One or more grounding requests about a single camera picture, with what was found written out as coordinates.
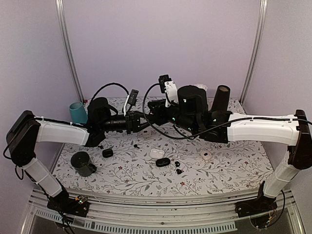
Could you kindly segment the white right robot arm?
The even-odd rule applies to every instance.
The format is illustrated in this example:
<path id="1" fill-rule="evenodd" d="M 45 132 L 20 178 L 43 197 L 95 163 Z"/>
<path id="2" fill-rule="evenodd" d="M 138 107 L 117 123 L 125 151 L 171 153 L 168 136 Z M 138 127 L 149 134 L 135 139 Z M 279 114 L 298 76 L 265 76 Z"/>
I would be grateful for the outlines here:
<path id="1" fill-rule="evenodd" d="M 195 85 L 176 88 L 169 81 L 160 87 L 166 98 L 144 102 L 149 108 L 144 114 L 147 123 L 157 129 L 172 123 L 188 131 L 191 137 L 215 143 L 263 141 L 287 145 L 287 152 L 274 173 L 264 181 L 258 198 L 252 202 L 255 212 L 261 213 L 271 199 L 291 182 L 298 172 L 312 165 L 311 122 L 303 110 L 286 116 L 253 116 L 228 111 L 230 89 L 220 85 L 213 105 L 209 107 L 206 91 Z"/>

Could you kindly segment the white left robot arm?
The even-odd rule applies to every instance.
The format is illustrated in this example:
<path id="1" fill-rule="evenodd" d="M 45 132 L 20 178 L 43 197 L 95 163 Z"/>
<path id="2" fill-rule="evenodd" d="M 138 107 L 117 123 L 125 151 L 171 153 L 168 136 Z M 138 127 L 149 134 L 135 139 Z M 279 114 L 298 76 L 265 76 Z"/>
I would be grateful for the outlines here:
<path id="1" fill-rule="evenodd" d="M 31 111 L 24 111 L 6 136 L 8 159 L 22 168 L 53 197 L 53 203 L 63 212 L 69 211 L 73 204 L 71 198 L 63 194 L 60 182 L 36 158 L 34 152 L 38 142 L 70 143 L 84 147 L 96 147 L 110 131 L 137 133 L 147 128 L 141 123 L 143 113 L 139 111 L 120 115 L 104 97 L 92 100 L 87 107 L 87 122 L 74 124 L 59 120 L 36 117 Z"/>

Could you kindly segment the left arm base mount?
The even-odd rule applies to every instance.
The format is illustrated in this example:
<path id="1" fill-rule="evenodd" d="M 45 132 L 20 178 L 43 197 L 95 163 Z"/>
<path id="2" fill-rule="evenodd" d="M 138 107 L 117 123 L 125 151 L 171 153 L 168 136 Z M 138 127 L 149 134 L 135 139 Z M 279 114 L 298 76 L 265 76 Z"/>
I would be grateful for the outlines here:
<path id="1" fill-rule="evenodd" d="M 58 193 L 55 197 L 50 195 L 48 196 L 47 208 L 60 213 L 86 217 L 90 206 L 88 197 L 78 195 L 75 198 L 70 198 L 65 187 L 61 184 L 60 186 L 60 193 Z"/>

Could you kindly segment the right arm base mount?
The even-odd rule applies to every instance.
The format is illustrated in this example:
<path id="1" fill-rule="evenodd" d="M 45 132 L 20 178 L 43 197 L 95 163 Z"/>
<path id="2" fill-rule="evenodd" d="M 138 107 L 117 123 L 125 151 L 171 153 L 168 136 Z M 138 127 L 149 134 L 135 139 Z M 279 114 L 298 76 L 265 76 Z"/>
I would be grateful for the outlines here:
<path id="1" fill-rule="evenodd" d="M 260 184 L 256 198 L 235 203 L 235 212 L 238 217 L 256 215 L 277 208 L 276 198 L 264 195 L 264 185 L 265 181 Z"/>

